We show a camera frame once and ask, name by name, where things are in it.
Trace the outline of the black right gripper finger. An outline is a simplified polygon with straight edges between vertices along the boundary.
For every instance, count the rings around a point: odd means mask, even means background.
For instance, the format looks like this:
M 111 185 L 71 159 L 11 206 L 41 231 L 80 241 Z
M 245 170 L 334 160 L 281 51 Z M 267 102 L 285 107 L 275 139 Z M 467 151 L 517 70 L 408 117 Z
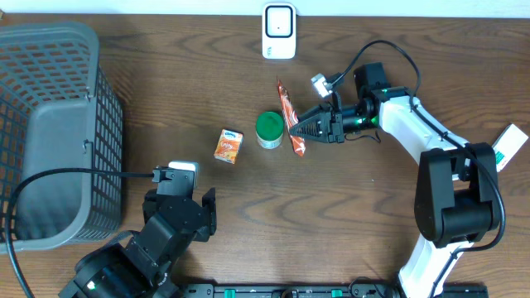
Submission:
M 302 115 L 298 116 L 298 123 L 316 123 L 321 120 L 322 116 L 325 114 L 325 107 L 322 104 L 316 105 L 313 108 L 310 108 Z
M 312 141 L 327 143 L 327 136 L 321 128 L 320 120 L 308 120 L 297 123 L 289 129 L 289 133 L 294 137 L 302 137 Z

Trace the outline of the orange Top chocolate bar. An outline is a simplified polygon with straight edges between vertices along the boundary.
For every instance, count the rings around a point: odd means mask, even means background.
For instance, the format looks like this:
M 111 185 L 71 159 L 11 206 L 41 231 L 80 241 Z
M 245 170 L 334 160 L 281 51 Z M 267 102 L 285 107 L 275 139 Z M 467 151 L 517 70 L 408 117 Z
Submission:
M 284 121 L 287 127 L 287 132 L 289 134 L 289 138 L 291 140 L 291 145 L 293 148 L 293 151 L 295 154 L 297 154 L 299 157 L 303 157 L 305 155 L 306 151 L 306 144 L 303 137 L 297 137 L 294 136 L 290 129 L 293 128 L 296 124 L 298 124 L 298 118 L 295 109 L 292 106 L 292 102 L 289 96 L 289 93 L 281 80 L 277 80 L 277 89 L 278 89 L 278 95 L 280 99 L 280 103 L 282 106 L 282 114 L 284 117 Z

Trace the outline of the green lid jar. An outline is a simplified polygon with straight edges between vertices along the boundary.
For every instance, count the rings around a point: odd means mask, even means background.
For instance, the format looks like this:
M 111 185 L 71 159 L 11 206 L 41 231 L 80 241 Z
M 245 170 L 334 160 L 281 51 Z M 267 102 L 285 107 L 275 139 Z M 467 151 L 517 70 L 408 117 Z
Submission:
M 284 122 L 280 114 L 269 111 L 261 113 L 256 121 L 256 135 L 264 149 L 274 149 L 282 143 Z

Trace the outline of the orange small carton box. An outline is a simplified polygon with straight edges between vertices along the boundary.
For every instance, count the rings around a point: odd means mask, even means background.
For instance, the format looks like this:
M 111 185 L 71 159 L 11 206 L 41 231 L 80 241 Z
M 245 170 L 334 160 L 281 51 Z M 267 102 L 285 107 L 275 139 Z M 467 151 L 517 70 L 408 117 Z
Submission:
M 223 129 L 214 151 L 214 158 L 234 164 L 242 144 L 242 133 Z

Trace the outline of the white green box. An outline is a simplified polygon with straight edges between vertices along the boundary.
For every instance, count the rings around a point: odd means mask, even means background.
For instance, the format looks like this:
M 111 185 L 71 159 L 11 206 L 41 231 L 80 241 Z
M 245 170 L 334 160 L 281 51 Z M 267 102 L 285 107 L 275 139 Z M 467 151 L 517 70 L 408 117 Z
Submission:
M 502 131 L 493 144 L 497 172 L 504 169 L 527 140 L 528 135 L 513 123 Z

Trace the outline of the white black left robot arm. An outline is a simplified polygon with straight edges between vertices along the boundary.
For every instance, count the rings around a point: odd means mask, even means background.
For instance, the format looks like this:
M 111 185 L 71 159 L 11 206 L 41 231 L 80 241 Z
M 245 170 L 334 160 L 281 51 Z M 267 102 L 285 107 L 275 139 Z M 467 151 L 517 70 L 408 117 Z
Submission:
M 207 242 L 215 234 L 215 189 L 201 204 L 190 196 L 149 190 L 142 210 L 143 229 L 124 231 L 83 257 L 60 298 L 186 295 L 186 288 L 171 280 L 171 270 L 192 242 Z

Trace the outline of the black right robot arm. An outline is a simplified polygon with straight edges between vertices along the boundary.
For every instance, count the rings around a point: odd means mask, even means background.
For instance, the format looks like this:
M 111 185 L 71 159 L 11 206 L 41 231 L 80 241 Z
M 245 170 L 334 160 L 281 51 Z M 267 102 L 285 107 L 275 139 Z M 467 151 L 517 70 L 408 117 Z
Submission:
M 462 288 L 444 289 L 445 279 L 461 254 L 491 249 L 505 229 L 494 149 L 446 129 L 409 88 L 388 82 L 380 62 L 357 68 L 354 81 L 359 101 L 345 107 L 337 90 L 341 74 L 314 76 L 317 93 L 331 101 L 298 117 L 289 133 L 322 143 L 342 143 L 347 134 L 368 129 L 393 136 L 418 164 L 414 216 L 420 236 L 394 285 L 352 283 L 350 295 L 466 296 Z

